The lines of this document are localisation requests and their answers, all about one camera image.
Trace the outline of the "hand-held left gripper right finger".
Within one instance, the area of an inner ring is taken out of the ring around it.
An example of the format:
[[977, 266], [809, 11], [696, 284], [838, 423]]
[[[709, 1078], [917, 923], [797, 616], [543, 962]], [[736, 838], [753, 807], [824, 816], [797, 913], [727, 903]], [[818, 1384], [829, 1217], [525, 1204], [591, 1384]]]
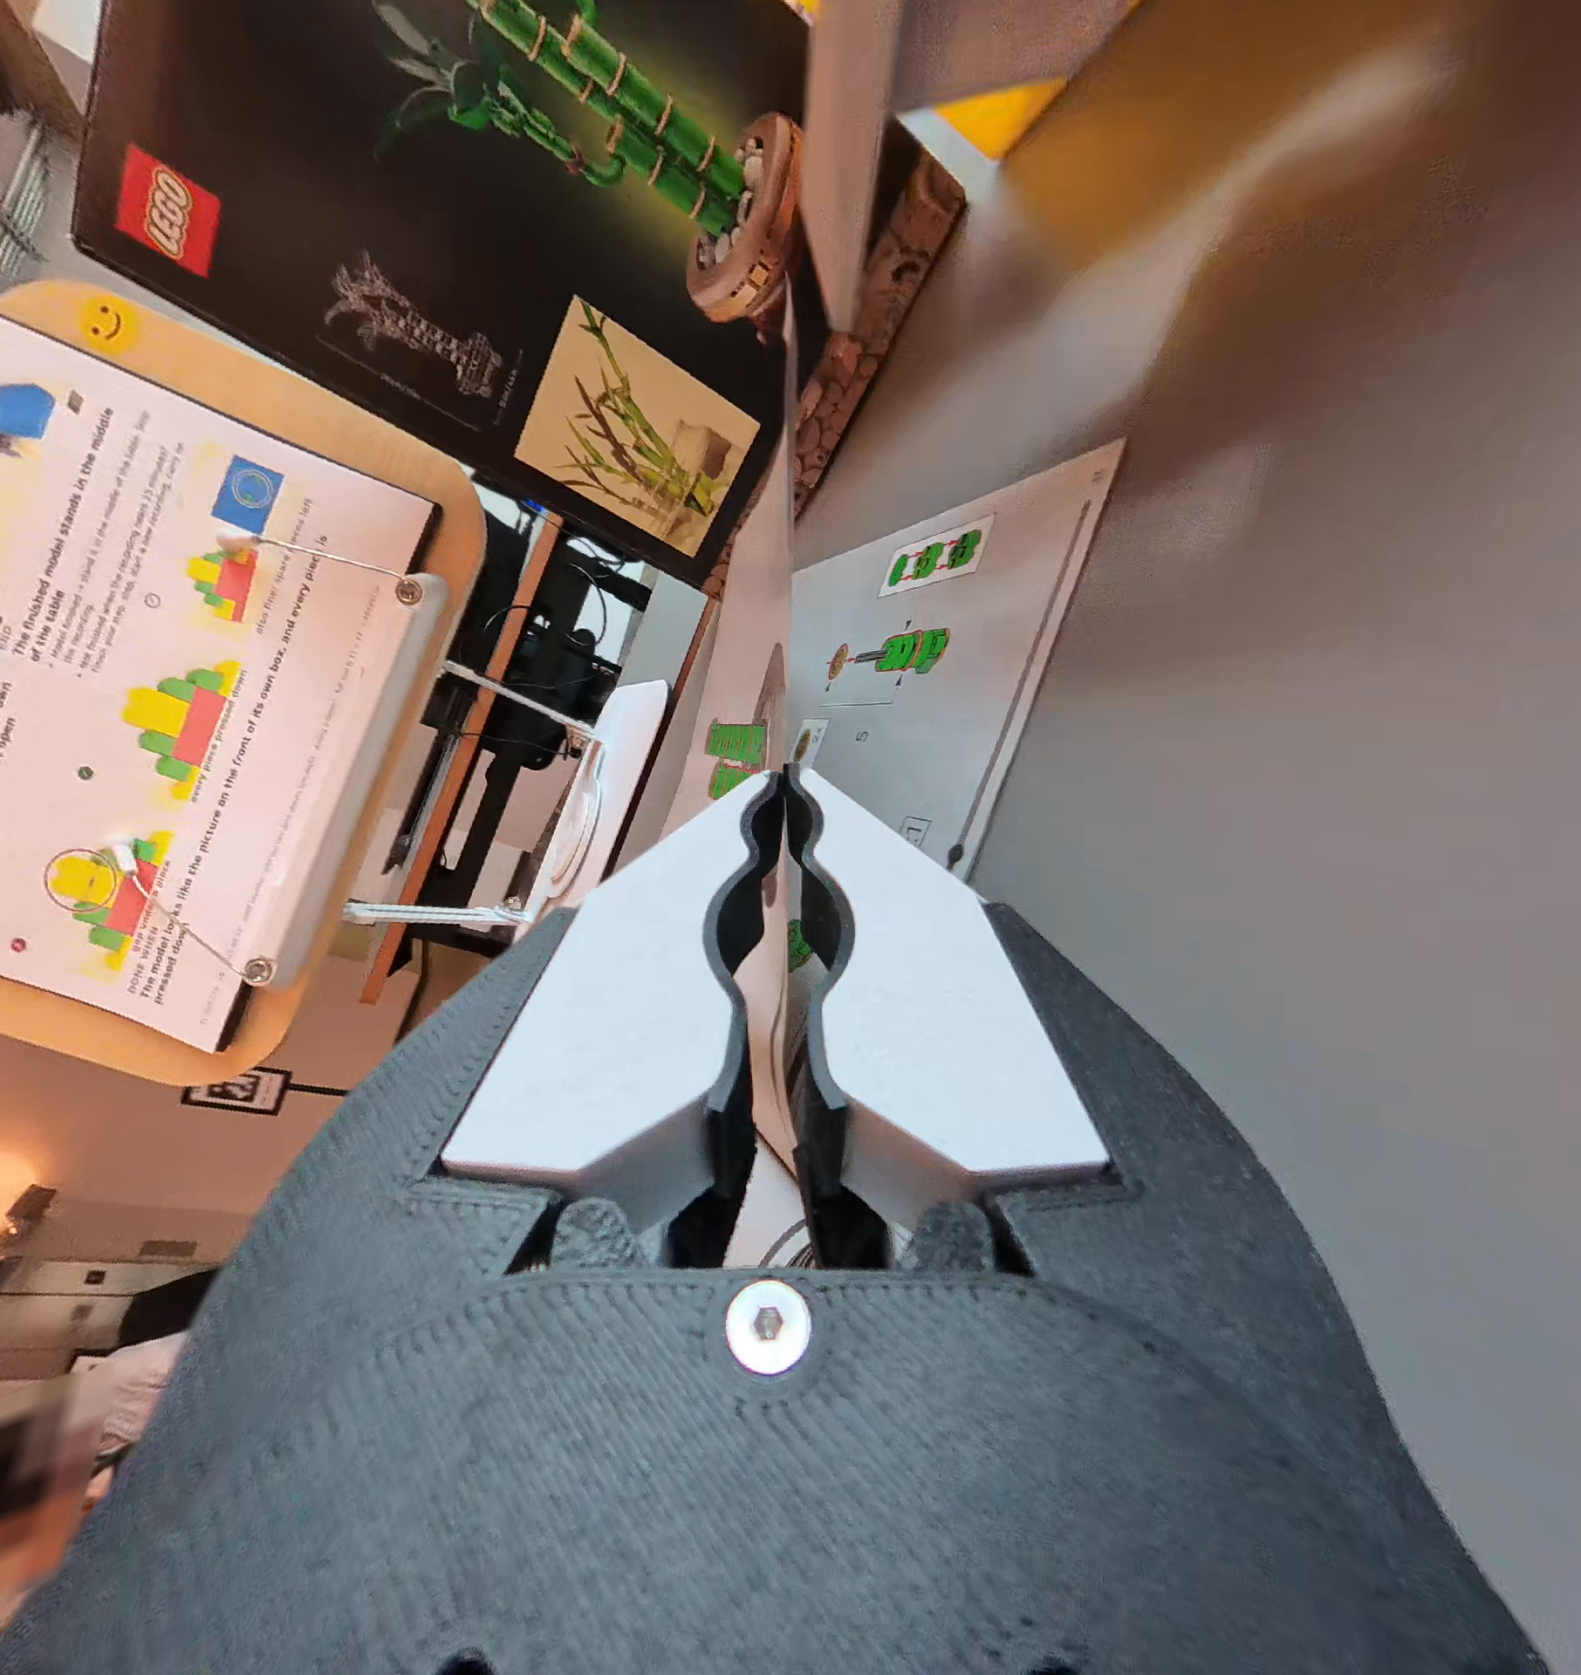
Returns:
[[813, 1233], [1112, 1167], [990, 907], [822, 774], [791, 769], [808, 994], [797, 1173]]

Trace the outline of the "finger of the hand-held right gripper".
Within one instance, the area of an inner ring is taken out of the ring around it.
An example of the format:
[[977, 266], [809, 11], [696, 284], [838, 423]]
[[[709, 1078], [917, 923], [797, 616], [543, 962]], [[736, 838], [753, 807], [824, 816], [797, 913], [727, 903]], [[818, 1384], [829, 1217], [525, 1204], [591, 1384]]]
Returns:
[[860, 310], [886, 124], [971, 95], [1079, 73], [1124, 2], [831, 2], [809, 37], [802, 224], [829, 324]]

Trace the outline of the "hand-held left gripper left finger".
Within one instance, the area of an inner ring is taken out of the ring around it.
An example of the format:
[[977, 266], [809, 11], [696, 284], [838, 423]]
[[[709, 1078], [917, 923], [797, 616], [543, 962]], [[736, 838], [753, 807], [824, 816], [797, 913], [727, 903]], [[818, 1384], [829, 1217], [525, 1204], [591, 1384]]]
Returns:
[[747, 778], [573, 911], [441, 1151], [471, 1184], [604, 1198], [638, 1231], [738, 1220], [758, 1155], [753, 1011], [784, 780]]

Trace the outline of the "building instruction booklet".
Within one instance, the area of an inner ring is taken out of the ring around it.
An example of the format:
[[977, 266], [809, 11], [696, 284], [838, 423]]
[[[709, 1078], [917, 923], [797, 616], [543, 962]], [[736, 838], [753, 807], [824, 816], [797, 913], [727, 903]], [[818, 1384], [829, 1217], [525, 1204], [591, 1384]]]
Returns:
[[1121, 456], [1083, 454], [793, 576], [769, 765], [822, 774], [970, 887]]

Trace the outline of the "grey desk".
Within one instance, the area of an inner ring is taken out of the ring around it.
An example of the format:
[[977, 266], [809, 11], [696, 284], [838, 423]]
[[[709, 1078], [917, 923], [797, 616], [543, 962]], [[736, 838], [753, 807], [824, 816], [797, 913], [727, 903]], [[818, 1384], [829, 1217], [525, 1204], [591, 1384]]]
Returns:
[[1199, 1078], [1581, 1672], [1581, 4], [1143, 4], [970, 210], [808, 567], [1115, 437], [975, 869]]

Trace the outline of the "yellow plastic bin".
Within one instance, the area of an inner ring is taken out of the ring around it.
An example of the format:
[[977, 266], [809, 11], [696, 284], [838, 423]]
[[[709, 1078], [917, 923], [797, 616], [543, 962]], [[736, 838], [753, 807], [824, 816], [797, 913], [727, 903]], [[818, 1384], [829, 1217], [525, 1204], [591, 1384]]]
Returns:
[[982, 157], [1004, 161], [1068, 88], [1066, 77], [948, 100], [935, 108]]

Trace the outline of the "small printed marker tag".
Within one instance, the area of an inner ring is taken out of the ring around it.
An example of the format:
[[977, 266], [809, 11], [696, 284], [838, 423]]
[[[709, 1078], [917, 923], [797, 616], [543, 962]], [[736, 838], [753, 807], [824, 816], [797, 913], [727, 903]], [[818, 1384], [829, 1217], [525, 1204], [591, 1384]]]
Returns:
[[288, 1071], [261, 1065], [234, 1078], [186, 1087], [179, 1104], [197, 1111], [270, 1118], [281, 1113], [292, 1084]]

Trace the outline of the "black bamboo set box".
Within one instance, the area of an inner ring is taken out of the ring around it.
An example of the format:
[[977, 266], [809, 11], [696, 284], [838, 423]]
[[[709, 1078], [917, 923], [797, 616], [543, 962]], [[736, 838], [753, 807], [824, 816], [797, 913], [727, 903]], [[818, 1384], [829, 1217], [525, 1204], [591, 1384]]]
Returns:
[[802, 241], [795, 4], [103, 4], [73, 241], [702, 585], [786, 425], [802, 510], [966, 208], [882, 144], [864, 301]]

